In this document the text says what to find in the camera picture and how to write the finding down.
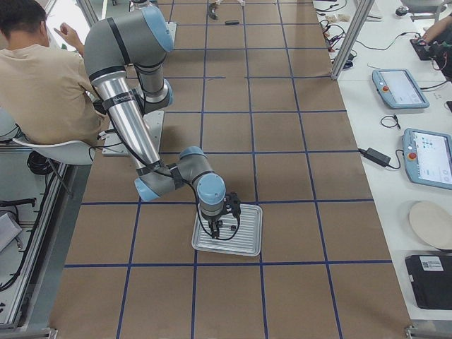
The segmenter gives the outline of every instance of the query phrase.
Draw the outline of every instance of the man's arm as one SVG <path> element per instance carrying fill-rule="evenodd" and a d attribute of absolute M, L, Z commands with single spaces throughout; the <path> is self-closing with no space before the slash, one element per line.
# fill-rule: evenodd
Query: man's arm
<path fill-rule="evenodd" d="M 452 16 L 446 16 L 445 18 L 442 18 L 440 21 L 435 23 L 433 26 L 431 26 L 425 34 L 422 36 L 422 39 L 429 44 L 435 38 L 440 35 L 444 30 L 449 26 L 452 25 Z"/>
<path fill-rule="evenodd" d="M 62 23 L 59 29 L 60 30 L 54 28 L 54 31 L 58 33 L 58 35 L 62 37 L 65 42 L 77 49 L 77 52 L 83 57 L 85 53 L 85 46 L 83 46 L 83 43 L 78 37 L 77 31 L 67 23 Z"/>

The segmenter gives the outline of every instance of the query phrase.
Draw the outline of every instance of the black hair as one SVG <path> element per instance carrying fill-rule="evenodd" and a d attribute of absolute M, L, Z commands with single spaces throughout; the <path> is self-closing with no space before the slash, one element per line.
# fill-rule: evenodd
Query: black hair
<path fill-rule="evenodd" d="M 34 33 L 45 20 L 45 10 L 35 0 L 0 0 L 0 31 L 7 39 L 15 30 Z"/>

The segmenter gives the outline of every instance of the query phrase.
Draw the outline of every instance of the person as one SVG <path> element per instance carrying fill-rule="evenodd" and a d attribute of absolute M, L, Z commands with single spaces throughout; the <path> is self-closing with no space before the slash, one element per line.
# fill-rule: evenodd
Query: person
<path fill-rule="evenodd" d="M 49 48 L 46 13 L 35 0 L 0 0 L 0 32 L 7 42 L 0 50 L 0 105 L 28 140 L 97 145 L 102 116 L 86 92 L 94 90 L 77 32 L 65 23 L 56 30 L 78 54 Z"/>
<path fill-rule="evenodd" d="M 452 13 L 433 24 L 417 43 L 430 45 L 430 54 L 436 59 L 439 69 L 445 77 L 452 78 Z"/>

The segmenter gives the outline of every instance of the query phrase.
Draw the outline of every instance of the black box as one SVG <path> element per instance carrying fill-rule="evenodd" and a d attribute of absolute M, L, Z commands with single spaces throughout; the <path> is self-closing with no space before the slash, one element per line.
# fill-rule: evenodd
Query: black box
<path fill-rule="evenodd" d="M 452 309 L 452 256 L 409 256 L 405 264 L 421 309 Z"/>

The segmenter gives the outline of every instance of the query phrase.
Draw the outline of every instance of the white table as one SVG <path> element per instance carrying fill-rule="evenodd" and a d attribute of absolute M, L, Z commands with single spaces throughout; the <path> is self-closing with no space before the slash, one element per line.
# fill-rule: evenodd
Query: white table
<path fill-rule="evenodd" d="M 399 1 L 376 0 L 376 2 L 383 14 L 383 21 L 367 21 L 359 34 L 359 41 L 370 47 L 384 48 L 396 35 L 416 30 L 407 16 L 399 18 L 395 15 L 395 9 L 400 5 Z M 324 7 L 320 2 L 315 4 L 318 8 Z M 354 12 L 355 2 L 349 0 L 347 7 L 338 13 Z M 347 30 L 349 23 L 338 25 Z M 333 34 L 339 32 L 338 28 L 331 29 Z M 420 87 L 428 87 L 445 80 L 441 72 L 433 70 L 430 61 L 419 60 L 409 42 L 413 37 L 413 34 L 399 37 L 386 51 L 366 49 L 356 43 L 353 49 L 358 56 L 353 60 L 354 66 L 343 71 L 338 81 L 358 147 L 374 148 L 390 156 L 393 166 L 397 165 L 395 151 L 402 148 L 401 136 L 404 129 L 411 127 L 452 134 L 452 112 L 445 107 L 445 102 L 452 100 L 450 83 L 424 92 L 430 107 L 405 111 L 387 108 L 371 81 L 374 69 L 367 64 L 382 69 L 408 69 Z M 394 113 L 398 116 L 401 130 L 387 129 L 380 125 L 383 116 Z M 387 170 L 365 158 L 362 158 L 362 162 L 410 318 L 452 320 L 452 311 L 417 307 L 405 266 L 405 257 L 409 255 L 425 254 L 430 251 L 438 253 L 437 249 L 425 244 L 412 230 L 408 220 L 411 207 L 417 201 L 431 201 L 452 214 L 452 191 L 413 184 L 405 173 L 403 163 L 400 170 Z"/>

